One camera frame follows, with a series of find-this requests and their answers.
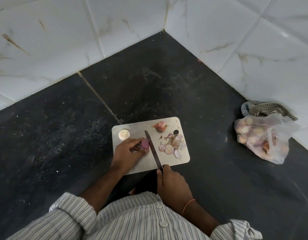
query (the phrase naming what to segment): knife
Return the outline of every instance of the knife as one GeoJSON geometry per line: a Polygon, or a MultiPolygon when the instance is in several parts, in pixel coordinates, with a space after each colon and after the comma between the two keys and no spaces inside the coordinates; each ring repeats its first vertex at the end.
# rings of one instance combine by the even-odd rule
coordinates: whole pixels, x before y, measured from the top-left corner
{"type": "Polygon", "coordinates": [[[157,156],[157,153],[156,153],[156,150],[155,150],[155,147],[153,145],[153,142],[152,142],[152,139],[151,137],[149,136],[149,133],[147,132],[147,130],[145,130],[145,135],[146,135],[146,138],[148,139],[148,143],[149,143],[149,147],[151,148],[151,151],[152,151],[152,154],[154,156],[154,159],[155,159],[155,162],[156,162],[156,166],[158,169],[161,170],[161,172],[163,173],[163,167],[162,167],[162,164],[159,160],[159,157],[157,156]]]}

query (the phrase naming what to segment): wristband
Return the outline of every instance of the wristband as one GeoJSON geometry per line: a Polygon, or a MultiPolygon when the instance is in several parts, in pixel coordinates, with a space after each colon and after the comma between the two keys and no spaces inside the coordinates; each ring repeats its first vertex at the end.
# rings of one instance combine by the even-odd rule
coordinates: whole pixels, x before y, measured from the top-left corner
{"type": "Polygon", "coordinates": [[[182,215],[181,215],[181,216],[183,216],[184,210],[185,210],[185,208],[187,207],[187,205],[188,205],[190,202],[192,202],[193,200],[195,200],[195,199],[191,199],[189,202],[186,203],[186,205],[184,206],[184,209],[182,210],[182,215]]]}

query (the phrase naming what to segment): cutting board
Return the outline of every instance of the cutting board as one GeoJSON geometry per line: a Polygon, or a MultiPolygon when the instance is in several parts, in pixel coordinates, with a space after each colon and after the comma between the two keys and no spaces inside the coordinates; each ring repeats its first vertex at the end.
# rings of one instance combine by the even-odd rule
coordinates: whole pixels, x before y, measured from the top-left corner
{"type": "MultiPolygon", "coordinates": [[[[156,153],[162,165],[168,164],[170,166],[173,166],[173,165],[188,163],[190,161],[190,155],[189,155],[189,151],[187,147],[180,150],[183,156],[179,159],[176,158],[174,154],[167,155],[165,152],[161,152],[159,150],[160,142],[162,142],[163,144],[166,144],[168,140],[165,141],[164,137],[167,137],[169,133],[173,134],[175,130],[178,130],[179,134],[184,136],[183,140],[184,140],[184,143],[186,144],[186,138],[183,133],[180,120],[177,117],[170,117],[170,118],[164,118],[164,119],[158,119],[158,120],[149,120],[149,121],[137,122],[137,123],[132,123],[132,124],[126,124],[126,125],[122,124],[122,125],[114,126],[112,128],[113,152],[115,151],[116,146],[122,142],[120,138],[118,137],[118,133],[123,129],[127,129],[130,132],[131,138],[140,138],[140,137],[146,138],[144,131],[147,130],[149,133],[149,136],[152,139],[156,153]],[[155,125],[160,121],[165,121],[166,124],[168,125],[165,132],[160,132],[156,128],[152,127],[152,125],[155,125]]],[[[151,149],[149,149],[149,153],[145,157],[143,157],[135,165],[135,167],[132,168],[127,174],[144,172],[144,171],[153,170],[153,169],[157,169],[157,166],[156,166],[153,154],[151,152],[151,149]]]]}

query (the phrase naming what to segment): striped shirt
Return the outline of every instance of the striped shirt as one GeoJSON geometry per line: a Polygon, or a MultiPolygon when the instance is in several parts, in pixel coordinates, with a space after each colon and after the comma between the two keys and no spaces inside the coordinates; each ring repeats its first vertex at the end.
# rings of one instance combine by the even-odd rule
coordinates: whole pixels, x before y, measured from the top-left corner
{"type": "Polygon", "coordinates": [[[246,221],[231,220],[208,237],[150,192],[112,202],[98,215],[83,198],[64,193],[49,213],[8,239],[247,240],[262,235],[246,221]]]}

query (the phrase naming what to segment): rolled-up sleeve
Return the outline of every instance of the rolled-up sleeve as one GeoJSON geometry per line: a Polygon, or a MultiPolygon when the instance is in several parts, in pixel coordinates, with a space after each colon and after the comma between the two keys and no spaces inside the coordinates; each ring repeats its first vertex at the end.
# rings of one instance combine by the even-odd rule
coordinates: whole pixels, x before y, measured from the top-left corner
{"type": "Polygon", "coordinates": [[[83,198],[64,193],[49,213],[8,239],[81,239],[92,234],[96,212],[83,198]]]}
{"type": "Polygon", "coordinates": [[[231,220],[230,223],[216,227],[210,238],[212,240],[257,240],[262,234],[250,227],[247,221],[231,220]]]}

